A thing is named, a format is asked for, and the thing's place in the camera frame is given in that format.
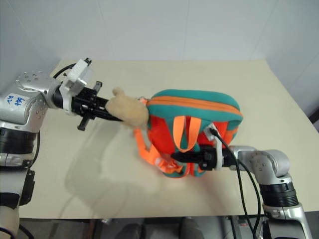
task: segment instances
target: orange zipper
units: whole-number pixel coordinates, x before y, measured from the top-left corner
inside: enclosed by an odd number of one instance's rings
[[[168,105],[168,106],[184,106],[201,108],[203,110],[230,112],[242,116],[240,111],[234,106],[223,103],[204,101],[198,99],[190,99],[177,96],[157,96],[147,102],[147,106],[151,105]]]

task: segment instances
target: white wall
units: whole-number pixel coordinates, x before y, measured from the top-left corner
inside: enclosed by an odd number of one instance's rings
[[[306,114],[319,106],[318,0],[0,0],[0,86],[61,58],[266,58]]]

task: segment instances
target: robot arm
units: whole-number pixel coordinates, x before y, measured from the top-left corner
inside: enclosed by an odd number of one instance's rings
[[[231,146],[240,159],[255,175],[263,198],[263,209],[268,220],[263,222],[263,238],[312,239],[311,231],[289,174],[288,157],[278,150],[257,151],[249,146]],[[236,170],[230,153],[223,149],[222,165]],[[200,152],[174,153],[180,162],[198,163],[202,170],[216,169],[216,149],[204,146]]]
[[[0,94],[0,238],[15,237],[19,206],[27,204],[34,188],[33,144],[48,108],[63,109],[82,118],[78,129],[85,130],[89,120],[99,117],[117,120],[97,96],[97,82],[86,88],[92,71],[91,60],[72,64],[63,83],[42,72],[23,73],[15,84]]]

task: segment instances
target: blue writing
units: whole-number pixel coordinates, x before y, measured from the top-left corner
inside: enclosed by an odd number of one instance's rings
[[[14,96],[8,96],[8,99],[6,100],[8,102],[8,104],[10,104],[10,102],[12,101],[13,98],[14,98]]]
[[[14,104],[15,104],[16,106],[20,106],[21,103],[22,103],[22,101],[25,101],[25,99],[23,99],[23,98],[21,98],[21,97],[18,97]]]

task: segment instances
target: table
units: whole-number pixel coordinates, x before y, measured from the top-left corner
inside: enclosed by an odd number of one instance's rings
[[[76,60],[61,60],[56,72]],[[291,175],[306,211],[319,210],[319,134],[272,73],[256,61],[93,60],[100,97],[115,86],[127,95],[151,97],[169,89],[224,92],[239,103],[244,120],[233,145],[279,149],[291,160]],[[23,218],[126,218],[242,215],[235,171],[223,168],[201,178],[164,177],[139,155],[132,130],[95,119],[85,132],[80,117],[49,110],[41,130],[32,201]],[[248,213],[257,212],[253,186],[242,172]]]

